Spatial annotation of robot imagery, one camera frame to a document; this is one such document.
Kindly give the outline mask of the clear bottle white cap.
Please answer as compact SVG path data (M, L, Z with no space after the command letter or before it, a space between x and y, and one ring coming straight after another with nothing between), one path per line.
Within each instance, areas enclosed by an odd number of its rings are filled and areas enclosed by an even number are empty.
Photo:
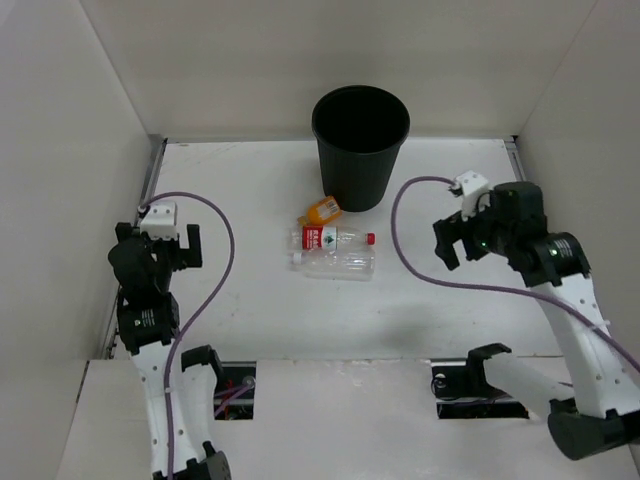
M297 251L291 254L295 271L315 279L369 281L375 271L375 253L368 251Z

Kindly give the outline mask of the red label clear bottle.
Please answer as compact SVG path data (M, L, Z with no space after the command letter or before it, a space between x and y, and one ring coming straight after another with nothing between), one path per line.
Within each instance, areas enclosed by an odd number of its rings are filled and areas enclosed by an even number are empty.
M291 230L288 248L301 251L360 251L375 243L376 235L372 232L330 225L306 225Z

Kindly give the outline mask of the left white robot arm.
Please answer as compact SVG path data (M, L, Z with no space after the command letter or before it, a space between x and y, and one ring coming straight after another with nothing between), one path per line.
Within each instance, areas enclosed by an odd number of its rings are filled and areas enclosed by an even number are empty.
M224 370L210 345L183 348L179 305L170 291L174 272L202 265L200 229L188 226L187 247L175 238L154 240L125 222L115 232L108 261L119 282L118 331L144 389L151 476L228 479L228 459L212 438Z

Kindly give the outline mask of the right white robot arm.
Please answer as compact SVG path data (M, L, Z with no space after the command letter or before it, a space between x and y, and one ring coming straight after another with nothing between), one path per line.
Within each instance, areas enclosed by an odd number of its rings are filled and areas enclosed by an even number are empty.
M450 186L460 211L434 225L436 255L450 270L499 255L519 273L555 336L570 385L555 383L515 358L502 343L470 350L464 384L470 395L503 392L545 419L562 454L581 460L639 440L639 388L626 372L629 355L611 337L595 300L591 268L575 236L547 228L541 189L531 182L490 186L476 174Z

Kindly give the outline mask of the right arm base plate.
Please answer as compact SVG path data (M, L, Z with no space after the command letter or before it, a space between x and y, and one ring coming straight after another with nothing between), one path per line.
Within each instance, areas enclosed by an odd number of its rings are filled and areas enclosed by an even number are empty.
M506 393L474 387L465 359L435 359L430 364L430 388L440 420L529 419L528 410Z

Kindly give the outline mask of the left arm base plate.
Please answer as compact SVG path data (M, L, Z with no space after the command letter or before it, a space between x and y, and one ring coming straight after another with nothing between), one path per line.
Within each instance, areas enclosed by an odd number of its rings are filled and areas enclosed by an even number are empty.
M214 392L216 420L252 420L256 386L256 362L223 362L223 373Z

